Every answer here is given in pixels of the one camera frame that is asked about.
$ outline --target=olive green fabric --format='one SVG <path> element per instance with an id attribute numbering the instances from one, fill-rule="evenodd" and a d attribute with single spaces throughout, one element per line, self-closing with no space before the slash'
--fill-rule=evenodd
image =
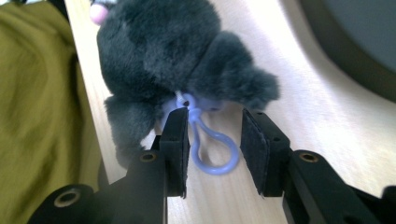
<path id="1" fill-rule="evenodd" d="M 65 185 L 96 189 L 100 160 L 70 25 L 48 2 L 0 6 L 0 223 Z"/>

